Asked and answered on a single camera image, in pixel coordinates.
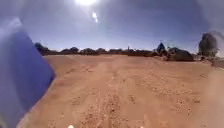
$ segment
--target blue plastic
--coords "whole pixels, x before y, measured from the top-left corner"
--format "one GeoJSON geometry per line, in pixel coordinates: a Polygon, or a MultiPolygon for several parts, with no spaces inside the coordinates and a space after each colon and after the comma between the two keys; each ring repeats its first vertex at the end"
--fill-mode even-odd
{"type": "Polygon", "coordinates": [[[34,47],[18,19],[0,27],[0,117],[7,128],[44,95],[54,72],[34,47]]]}

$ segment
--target dirt field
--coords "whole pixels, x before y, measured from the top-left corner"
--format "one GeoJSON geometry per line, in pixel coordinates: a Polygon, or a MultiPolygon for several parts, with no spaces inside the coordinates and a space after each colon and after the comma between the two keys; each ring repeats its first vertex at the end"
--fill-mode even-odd
{"type": "Polygon", "coordinates": [[[209,127],[202,117],[215,116],[214,72],[224,74],[208,64],[144,57],[45,58],[56,78],[19,128],[209,127]]]}

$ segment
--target treeline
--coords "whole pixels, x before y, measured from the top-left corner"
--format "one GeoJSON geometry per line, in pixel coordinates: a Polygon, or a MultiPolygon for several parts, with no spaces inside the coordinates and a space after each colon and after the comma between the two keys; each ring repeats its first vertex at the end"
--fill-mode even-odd
{"type": "Polygon", "coordinates": [[[142,57],[153,57],[160,56],[167,61],[194,61],[196,56],[200,56],[202,59],[214,58],[218,51],[217,41],[210,33],[205,33],[199,42],[199,52],[197,55],[191,54],[186,50],[179,49],[177,47],[165,48],[163,43],[160,43],[156,49],[150,50],[139,50],[139,49],[110,49],[106,50],[99,48],[97,50],[86,48],[78,49],[72,47],[70,49],[63,49],[62,51],[50,50],[43,46],[41,43],[35,43],[37,50],[43,55],[101,55],[101,54],[113,54],[113,55],[128,55],[128,56],[142,56],[142,57]]]}

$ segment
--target sky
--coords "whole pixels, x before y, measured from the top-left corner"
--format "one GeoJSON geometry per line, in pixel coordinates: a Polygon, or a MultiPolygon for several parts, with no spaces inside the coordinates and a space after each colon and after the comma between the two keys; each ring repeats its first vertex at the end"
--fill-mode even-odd
{"type": "Polygon", "coordinates": [[[204,32],[224,33],[223,12],[222,0],[0,0],[0,25],[18,17],[33,42],[56,50],[162,41],[197,52],[204,32]]]}

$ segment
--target sun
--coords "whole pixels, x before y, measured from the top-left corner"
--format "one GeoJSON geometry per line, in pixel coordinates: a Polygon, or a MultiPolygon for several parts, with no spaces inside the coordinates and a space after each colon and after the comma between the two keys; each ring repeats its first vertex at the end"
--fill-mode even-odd
{"type": "Polygon", "coordinates": [[[82,6],[91,6],[94,5],[97,0],[75,0],[77,4],[82,6]]]}

